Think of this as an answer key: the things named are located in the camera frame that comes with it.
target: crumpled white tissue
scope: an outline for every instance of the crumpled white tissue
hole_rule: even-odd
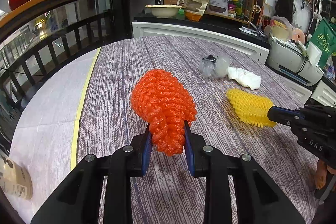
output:
[[[239,84],[251,90],[260,88],[261,77],[248,70],[228,67],[227,76],[229,79],[236,80]]]

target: silver bolt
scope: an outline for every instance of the silver bolt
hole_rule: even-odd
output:
[[[212,152],[213,147],[211,145],[205,145],[203,146],[203,151],[205,152]]]
[[[241,156],[241,158],[244,160],[244,161],[250,161],[252,159],[252,157],[249,155],[249,154],[243,154]]]
[[[125,145],[123,148],[124,152],[131,152],[133,150],[133,146]]]
[[[85,156],[86,161],[93,161],[95,159],[95,156],[93,154],[88,154]]]

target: yellow foam fruit net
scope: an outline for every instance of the yellow foam fruit net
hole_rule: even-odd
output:
[[[254,95],[238,89],[228,90],[226,96],[242,122],[258,127],[274,127],[277,124],[267,117],[267,112],[273,106],[272,101],[267,97]]]

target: yellow stripe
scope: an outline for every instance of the yellow stripe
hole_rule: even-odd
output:
[[[85,99],[87,87],[89,85],[91,75],[92,75],[92,72],[93,72],[93,68],[95,67],[99,52],[100,52],[100,48],[97,49],[97,52],[96,52],[96,54],[93,58],[91,67],[90,67],[89,72],[87,74],[85,84],[84,84],[84,87],[83,87],[83,90],[82,90],[81,99],[79,100],[79,104],[78,104],[78,108],[77,108],[77,114],[76,114],[75,124],[73,126],[73,137],[72,137],[72,143],[71,143],[70,170],[73,170],[73,168],[75,168],[75,166],[77,164],[76,161],[77,161],[77,141],[78,141],[78,133],[79,133],[79,119],[82,115],[82,110],[83,110],[83,107],[84,107],[84,99]]]

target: green shopping bag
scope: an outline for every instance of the green shopping bag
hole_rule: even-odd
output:
[[[310,39],[319,49],[322,50],[322,56],[319,61],[320,68],[323,68],[329,56],[336,52],[336,34],[329,23],[323,18]]]

